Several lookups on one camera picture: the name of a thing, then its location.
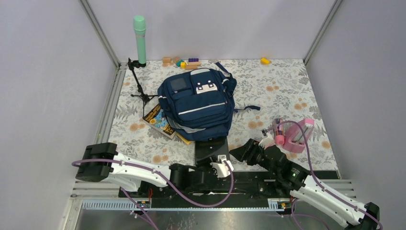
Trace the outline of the black notebook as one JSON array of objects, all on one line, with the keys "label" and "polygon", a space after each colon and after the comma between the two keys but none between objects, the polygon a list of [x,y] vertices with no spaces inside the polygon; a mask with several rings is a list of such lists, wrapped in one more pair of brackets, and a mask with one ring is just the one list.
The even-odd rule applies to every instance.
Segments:
[{"label": "black notebook", "polygon": [[217,162],[219,156],[230,160],[227,137],[211,138],[208,141],[196,141],[194,163],[197,167]]}]

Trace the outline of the navy blue student backpack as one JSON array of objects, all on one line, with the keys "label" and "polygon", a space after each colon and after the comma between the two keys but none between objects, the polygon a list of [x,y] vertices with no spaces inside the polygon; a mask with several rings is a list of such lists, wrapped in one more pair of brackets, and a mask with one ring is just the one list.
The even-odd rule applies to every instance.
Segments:
[{"label": "navy blue student backpack", "polygon": [[226,137],[232,126],[237,80],[219,69],[200,68],[173,75],[158,87],[158,101],[169,125],[190,141]]}]

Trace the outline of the colourful treehouse storey book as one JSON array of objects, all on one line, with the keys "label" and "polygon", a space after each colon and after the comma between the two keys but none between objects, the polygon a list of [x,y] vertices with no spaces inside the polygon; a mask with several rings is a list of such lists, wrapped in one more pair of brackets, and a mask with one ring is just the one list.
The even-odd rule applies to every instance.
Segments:
[{"label": "colourful treehouse storey book", "polygon": [[145,114],[143,116],[143,121],[170,139],[173,139],[176,135],[175,130],[169,125],[160,104],[155,105],[147,114]]}]

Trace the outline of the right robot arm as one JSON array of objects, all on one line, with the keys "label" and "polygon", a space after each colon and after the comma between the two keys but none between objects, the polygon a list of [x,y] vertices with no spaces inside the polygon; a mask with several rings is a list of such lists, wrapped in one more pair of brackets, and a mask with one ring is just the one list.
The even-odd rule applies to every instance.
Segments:
[{"label": "right robot arm", "polygon": [[276,145],[263,147],[250,139],[245,145],[230,152],[247,165],[259,165],[274,176],[274,190],[278,196],[291,195],[325,213],[347,230],[381,230],[379,207],[347,197],[322,182],[312,172],[287,159]]}]

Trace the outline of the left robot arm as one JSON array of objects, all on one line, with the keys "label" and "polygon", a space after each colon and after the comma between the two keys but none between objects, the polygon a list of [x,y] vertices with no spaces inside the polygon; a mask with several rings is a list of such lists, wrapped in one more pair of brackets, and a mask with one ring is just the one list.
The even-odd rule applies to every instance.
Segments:
[{"label": "left robot arm", "polygon": [[158,188],[174,186],[180,191],[209,190],[208,180],[228,177],[234,169],[226,155],[211,156],[196,166],[151,164],[119,153],[115,143],[100,143],[85,148],[75,178],[85,182],[110,182],[142,197],[148,183]]}]

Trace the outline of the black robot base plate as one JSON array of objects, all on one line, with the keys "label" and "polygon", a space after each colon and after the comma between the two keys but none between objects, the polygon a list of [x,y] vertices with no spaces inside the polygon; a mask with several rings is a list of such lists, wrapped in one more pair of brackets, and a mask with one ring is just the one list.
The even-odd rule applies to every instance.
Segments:
[{"label": "black robot base plate", "polygon": [[224,203],[231,196],[245,196],[258,198],[288,198],[289,193],[280,194],[275,189],[275,178],[268,172],[234,172],[232,176],[219,178],[220,192],[194,192],[180,191],[174,186],[158,188],[145,183],[137,192],[124,193],[120,191],[118,196],[125,198],[129,195],[133,199],[172,199],[180,197],[185,201],[202,208],[212,208]]}]

